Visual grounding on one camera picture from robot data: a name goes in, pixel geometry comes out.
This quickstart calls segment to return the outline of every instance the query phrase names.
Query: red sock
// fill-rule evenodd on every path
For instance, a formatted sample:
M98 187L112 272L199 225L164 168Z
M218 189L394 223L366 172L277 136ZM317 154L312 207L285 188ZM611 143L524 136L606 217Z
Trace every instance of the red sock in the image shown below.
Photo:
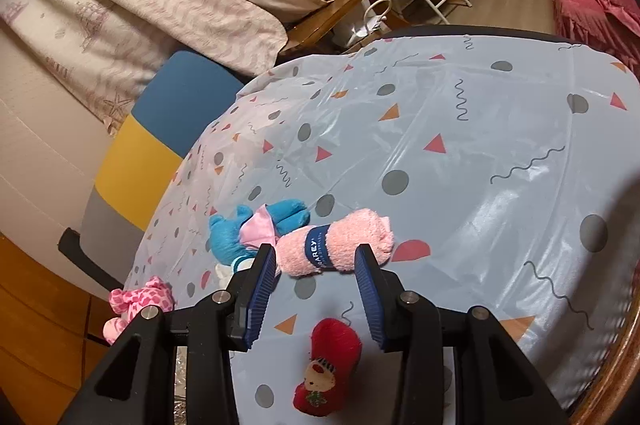
M340 410L361 351L362 342L345 323L336 319L318 322L311 333L312 361L306 367L305 381L296 387L293 406L311 416Z

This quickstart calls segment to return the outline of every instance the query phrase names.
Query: gray dot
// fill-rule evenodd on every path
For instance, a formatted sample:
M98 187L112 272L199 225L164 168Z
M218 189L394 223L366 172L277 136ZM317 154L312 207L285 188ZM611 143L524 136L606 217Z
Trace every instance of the gray dot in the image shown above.
M311 136L311 125L303 123L298 129L298 139L300 141L306 141Z
M567 95L566 103L569 104L569 108L574 114L584 114L589 110L589 102L584 96L580 96L579 94Z
M451 372L449 367L444 367L444 392L449 390L451 387L451 382L453 380L453 373Z
M409 184L409 175L404 170L390 170L382 178L382 189L390 196L404 192Z
M580 242L590 252L601 251L609 239L606 221L599 215L587 215L580 223Z
M396 90L396 86L394 84L385 84L378 89L377 95L386 96L388 94L391 94L395 90Z
M268 409L273 405L273 391L268 385L262 384L255 390L255 402L260 406Z
M513 66L506 60L498 60L497 62L491 64L491 68L496 69L497 71L511 71L511 69L513 69Z
M325 194L316 201L316 214L326 217L334 209L335 198L331 194Z
M316 277L303 277L296 280L293 291L299 299L308 299L316 291Z
M253 201L255 198L257 198L260 195L260 192L262 192L262 187L256 186L249 194L249 201Z

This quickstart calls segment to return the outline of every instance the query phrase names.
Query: pink spotted plush toy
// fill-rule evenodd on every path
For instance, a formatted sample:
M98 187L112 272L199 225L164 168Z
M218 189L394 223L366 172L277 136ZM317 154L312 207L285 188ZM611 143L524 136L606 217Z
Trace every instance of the pink spotted plush toy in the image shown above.
M303 227L283 235L276 244L276 260L293 277L328 268L352 271L356 248L365 243L378 264L388 261L394 246L389 218L368 208L324 227Z
M143 288L132 291L113 290L109 295L109 304L114 313L118 315L127 313L123 318L116 317L105 322L102 334L110 344L116 341L121 332L124 331L124 328L142 308L159 306L163 312L174 309L171 288L155 275L148 280Z

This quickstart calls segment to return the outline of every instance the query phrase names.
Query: white chair leg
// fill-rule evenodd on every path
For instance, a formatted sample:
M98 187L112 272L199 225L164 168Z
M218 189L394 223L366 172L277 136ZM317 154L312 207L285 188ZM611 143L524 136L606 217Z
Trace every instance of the white chair leg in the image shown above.
M432 10L434 10L434 11L436 12L436 15L437 15L438 17L440 17L440 18L442 19L442 21L443 21L445 24L451 24L451 23L447 20L447 18L442 14L442 12L441 12L438 8L436 8L436 5L435 5L431 0L424 0L424 1L425 1L429 6L431 6L431 9L432 9Z

